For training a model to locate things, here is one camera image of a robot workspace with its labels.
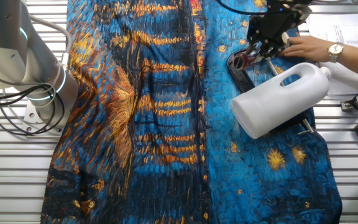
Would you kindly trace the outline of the bare person hand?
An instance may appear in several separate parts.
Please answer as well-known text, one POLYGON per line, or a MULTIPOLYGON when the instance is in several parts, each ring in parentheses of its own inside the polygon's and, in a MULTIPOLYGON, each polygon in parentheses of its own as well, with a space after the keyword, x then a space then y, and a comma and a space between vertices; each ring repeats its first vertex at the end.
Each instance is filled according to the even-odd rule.
POLYGON ((329 60, 328 48, 333 44, 327 40, 312 36, 290 37, 291 46, 286 48, 280 56, 300 57, 314 62, 329 60))

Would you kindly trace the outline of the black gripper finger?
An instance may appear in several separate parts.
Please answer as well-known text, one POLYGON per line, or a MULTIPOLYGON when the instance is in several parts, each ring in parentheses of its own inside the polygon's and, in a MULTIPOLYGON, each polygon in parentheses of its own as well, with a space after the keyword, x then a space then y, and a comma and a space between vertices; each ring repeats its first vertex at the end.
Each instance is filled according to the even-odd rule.
POLYGON ((263 59, 262 42, 259 40, 248 40, 246 48, 246 59, 248 62, 260 62, 263 59))
POLYGON ((282 34, 274 37, 267 38, 262 42, 262 56, 266 60, 270 60, 271 58, 276 57, 281 54, 286 48, 290 46, 289 41, 290 36, 287 32, 283 32, 282 34))

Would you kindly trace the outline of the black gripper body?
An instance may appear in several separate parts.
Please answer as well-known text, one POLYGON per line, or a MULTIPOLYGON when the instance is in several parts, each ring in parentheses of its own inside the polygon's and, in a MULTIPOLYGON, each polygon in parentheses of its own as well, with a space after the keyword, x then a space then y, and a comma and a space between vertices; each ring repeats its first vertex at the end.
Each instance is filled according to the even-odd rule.
POLYGON ((288 29, 303 23, 311 14, 312 0, 267 1, 267 11, 249 16, 247 41, 249 43, 279 42, 288 29))

